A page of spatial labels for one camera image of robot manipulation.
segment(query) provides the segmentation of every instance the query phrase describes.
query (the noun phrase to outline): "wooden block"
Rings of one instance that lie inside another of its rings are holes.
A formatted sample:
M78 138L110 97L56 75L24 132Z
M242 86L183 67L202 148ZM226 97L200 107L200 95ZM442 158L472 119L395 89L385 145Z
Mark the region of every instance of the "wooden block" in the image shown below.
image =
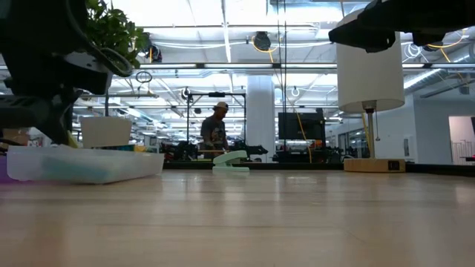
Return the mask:
M346 159L345 171L367 173L403 173L406 162L403 159Z

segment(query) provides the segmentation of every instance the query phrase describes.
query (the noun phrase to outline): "metal frame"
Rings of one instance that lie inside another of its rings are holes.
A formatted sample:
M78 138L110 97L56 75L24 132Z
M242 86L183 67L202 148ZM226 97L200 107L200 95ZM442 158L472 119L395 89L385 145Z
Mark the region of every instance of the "metal frame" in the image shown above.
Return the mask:
M193 97L193 96L199 96L197 101L191 103L190 101L186 100L186 141L190 142L190 108L193 107L193 105L198 102L203 96L210 96L213 93L219 93L219 92L211 92L211 93L189 93L188 97ZM246 143L246 126L247 126L247 99L246 99L246 93L222 93L224 96L231 96L233 99L235 99L236 96L242 96L244 98L244 105L240 106L244 108L244 142Z

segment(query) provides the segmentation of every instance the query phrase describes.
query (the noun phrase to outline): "column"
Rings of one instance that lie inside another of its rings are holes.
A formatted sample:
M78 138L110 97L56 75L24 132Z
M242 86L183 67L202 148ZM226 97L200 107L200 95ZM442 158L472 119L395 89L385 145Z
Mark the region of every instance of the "column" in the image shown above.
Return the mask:
M275 106L272 76L248 76L247 78L247 145L262 145L268 150L260 157L263 163L271 163L275 154Z

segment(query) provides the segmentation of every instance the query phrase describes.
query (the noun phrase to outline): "green object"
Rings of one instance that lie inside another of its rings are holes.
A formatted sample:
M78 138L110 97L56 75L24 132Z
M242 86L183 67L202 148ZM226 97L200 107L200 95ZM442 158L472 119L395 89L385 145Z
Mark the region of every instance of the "green object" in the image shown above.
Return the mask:
M99 48L110 48L124 56L136 69L140 62L136 59L138 53L145 48L147 35L142 28L135 28L123 11L108 9L103 0L87 0L88 22L85 35Z
M227 154L215 157L213 159L214 167L213 171L236 171L236 172L247 172L249 168L247 167L234 167L233 163L240 163L240 159L246 159L246 151L233 151Z

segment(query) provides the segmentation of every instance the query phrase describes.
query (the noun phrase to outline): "plastic storage bin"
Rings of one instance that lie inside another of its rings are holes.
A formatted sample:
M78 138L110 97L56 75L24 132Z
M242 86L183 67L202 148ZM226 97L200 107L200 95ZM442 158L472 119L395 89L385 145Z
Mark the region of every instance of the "plastic storage bin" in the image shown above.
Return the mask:
M19 181L105 184L160 174L163 154L10 146L7 172Z

